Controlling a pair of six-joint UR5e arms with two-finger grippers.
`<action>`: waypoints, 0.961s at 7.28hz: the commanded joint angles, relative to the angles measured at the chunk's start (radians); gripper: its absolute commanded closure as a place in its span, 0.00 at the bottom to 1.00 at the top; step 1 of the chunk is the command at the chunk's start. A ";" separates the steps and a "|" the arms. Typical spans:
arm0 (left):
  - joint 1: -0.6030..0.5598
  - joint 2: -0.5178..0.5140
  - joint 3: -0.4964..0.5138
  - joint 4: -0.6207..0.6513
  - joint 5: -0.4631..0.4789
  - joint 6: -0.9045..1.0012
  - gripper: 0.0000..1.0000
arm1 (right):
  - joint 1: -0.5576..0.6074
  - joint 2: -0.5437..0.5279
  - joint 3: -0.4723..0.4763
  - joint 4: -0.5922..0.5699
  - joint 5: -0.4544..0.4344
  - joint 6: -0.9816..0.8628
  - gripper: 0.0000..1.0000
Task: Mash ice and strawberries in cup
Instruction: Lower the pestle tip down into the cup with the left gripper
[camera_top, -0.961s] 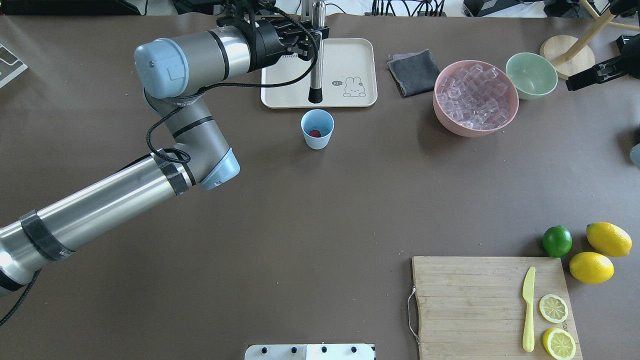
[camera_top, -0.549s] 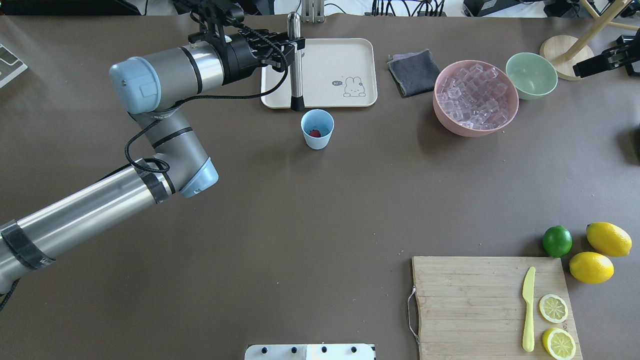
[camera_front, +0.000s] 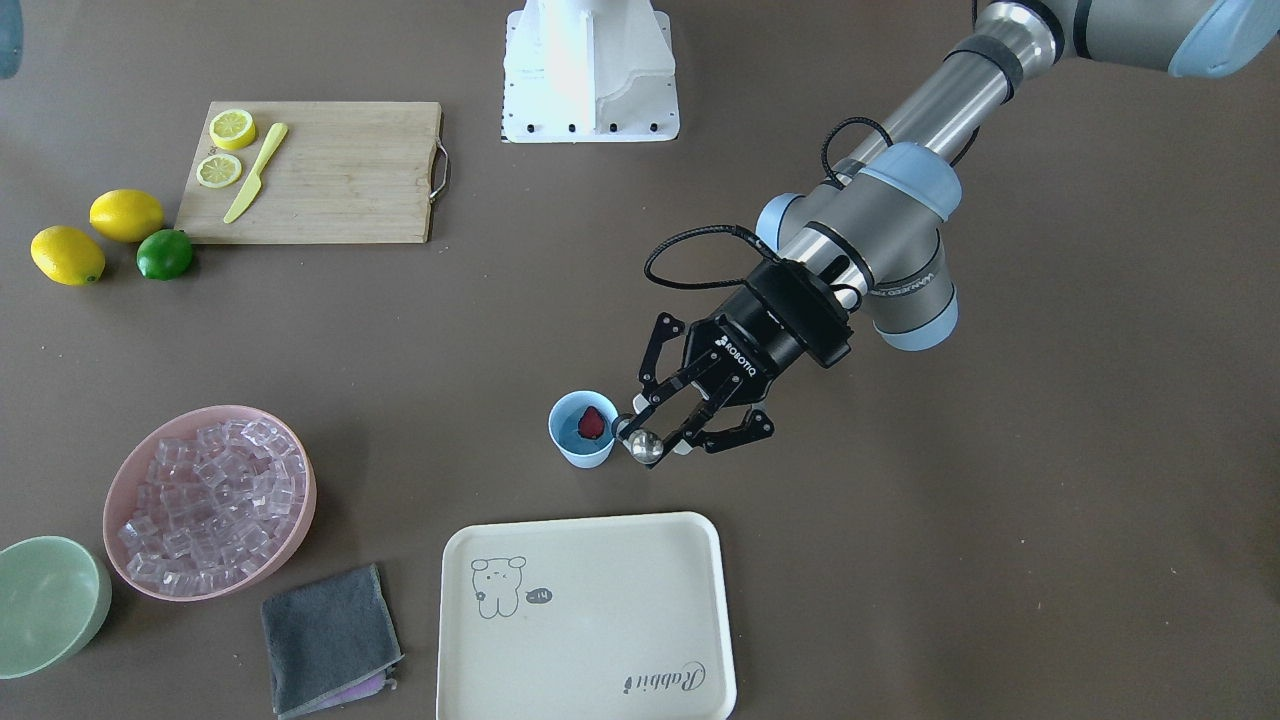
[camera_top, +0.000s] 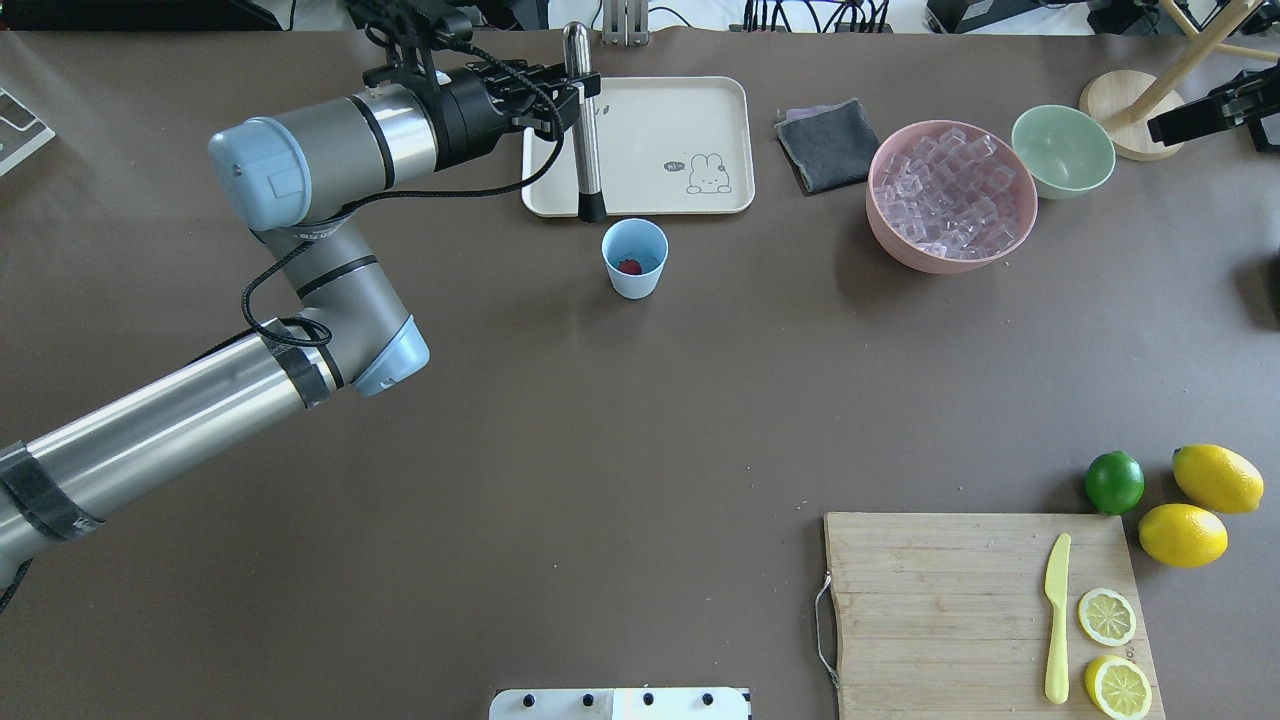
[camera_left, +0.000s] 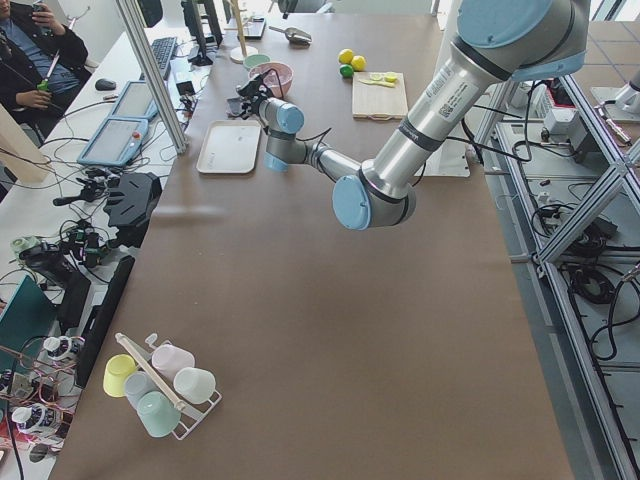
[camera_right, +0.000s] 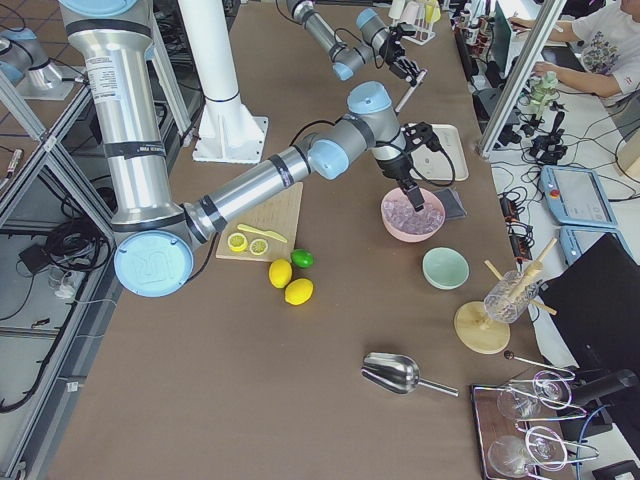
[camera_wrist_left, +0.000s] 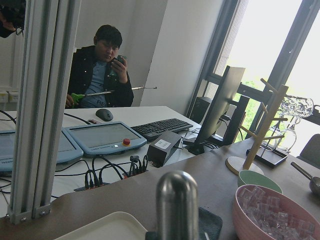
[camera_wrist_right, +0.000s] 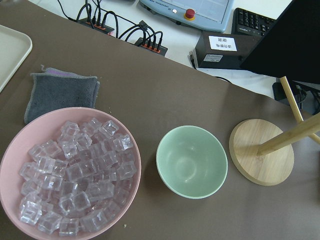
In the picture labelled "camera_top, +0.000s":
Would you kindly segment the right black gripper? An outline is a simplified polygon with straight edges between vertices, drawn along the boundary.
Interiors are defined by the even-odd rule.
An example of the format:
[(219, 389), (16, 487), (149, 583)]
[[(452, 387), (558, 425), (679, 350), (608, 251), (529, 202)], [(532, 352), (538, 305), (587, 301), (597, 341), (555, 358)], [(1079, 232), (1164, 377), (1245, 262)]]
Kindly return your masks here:
[(1256, 147), (1279, 146), (1279, 68), (1243, 70), (1203, 99), (1146, 122), (1149, 137), (1165, 146), (1245, 127)]

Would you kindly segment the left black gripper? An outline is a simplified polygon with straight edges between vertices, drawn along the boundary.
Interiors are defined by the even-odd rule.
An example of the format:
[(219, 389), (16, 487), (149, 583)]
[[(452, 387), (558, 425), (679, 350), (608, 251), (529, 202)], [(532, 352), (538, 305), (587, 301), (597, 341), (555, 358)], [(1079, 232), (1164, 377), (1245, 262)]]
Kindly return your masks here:
[[(472, 64), (433, 70), (434, 95), (428, 101), (436, 142), (436, 170), (486, 156), (507, 135), (532, 129), (544, 141), (557, 141), (581, 117), (579, 95), (558, 95), (580, 86), (584, 97), (602, 91), (594, 70), (570, 70), (564, 63), (543, 65), (526, 60)], [(550, 101), (535, 96), (531, 87)]]

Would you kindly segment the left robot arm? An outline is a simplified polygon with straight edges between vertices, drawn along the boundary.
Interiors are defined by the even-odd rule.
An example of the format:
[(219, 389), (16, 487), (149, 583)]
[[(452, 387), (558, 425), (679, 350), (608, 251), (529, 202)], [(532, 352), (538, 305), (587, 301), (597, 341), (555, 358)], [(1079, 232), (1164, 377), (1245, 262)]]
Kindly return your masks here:
[[(439, 72), (429, 55), (367, 70), (364, 90), (212, 136), (209, 154), (237, 215), (273, 264), (241, 296), (244, 329), (207, 352), (31, 442), (3, 451), (3, 601), (31, 561), (207, 459), (351, 387), (370, 397), (422, 369), (429, 348), (355, 224), (404, 182), (492, 152), (524, 129), (563, 147), (586, 127), (600, 76), (572, 61), (498, 60)], [(275, 274), (301, 310), (255, 318)]]

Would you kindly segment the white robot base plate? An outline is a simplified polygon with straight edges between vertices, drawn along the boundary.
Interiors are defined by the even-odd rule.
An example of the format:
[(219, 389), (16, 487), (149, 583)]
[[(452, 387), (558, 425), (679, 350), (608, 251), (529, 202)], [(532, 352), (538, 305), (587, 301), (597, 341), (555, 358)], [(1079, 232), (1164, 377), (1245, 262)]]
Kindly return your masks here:
[(709, 687), (540, 688), (498, 692), (489, 719), (751, 719), (750, 691)]

